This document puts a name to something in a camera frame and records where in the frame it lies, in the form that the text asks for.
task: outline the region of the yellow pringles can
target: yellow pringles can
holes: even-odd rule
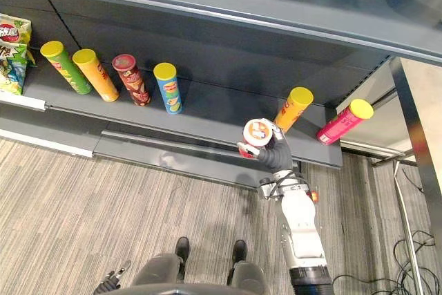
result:
[[[309,89],[302,86],[293,88],[281,111],[276,116],[274,121],[276,126],[286,133],[312,102],[313,93]]]
[[[113,102],[118,98],[119,93],[106,70],[100,64],[94,50],[89,48],[78,50],[72,56],[72,60],[105,102]]]

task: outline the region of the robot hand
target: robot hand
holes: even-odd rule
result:
[[[272,139],[265,148],[256,148],[250,144],[238,142],[238,147],[260,160],[273,174],[292,170],[293,161],[287,140],[282,131],[270,120],[266,120],[273,132]]]

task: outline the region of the orange light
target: orange light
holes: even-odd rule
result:
[[[319,200],[318,193],[316,191],[311,192],[311,200],[313,200],[313,203],[317,203]]]

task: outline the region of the gray carpet floor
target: gray carpet floor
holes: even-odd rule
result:
[[[317,227],[332,276],[396,278],[392,248],[403,237],[392,165],[344,154],[341,170],[310,164]],[[417,169],[401,166],[417,185]],[[402,171],[412,229],[429,231],[425,200]],[[126,259],[130,285],[142,265],[191,241],[188,283],[223,284],[236,239],[264,270],[272,294],[293,294],[278,243],[275,207],[253,191],[105,159],[86,159],[0,140],[0,294],[91,294]],[[405,260],[405,247],[398,248]],[[435,248],[419,263],[441,275]],[[390,285],[342,278],[337,294],[371,294]]]

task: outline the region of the chip bag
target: chip bag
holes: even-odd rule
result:
[[[28,60],[30,21],[0,14],[0,91],[21,95]]]
[[[28,64],[26,44],[0,41],[0,90],[21,95]]]
[[[29,44],[30,21],[0,13],[0,39],[8,43]]]

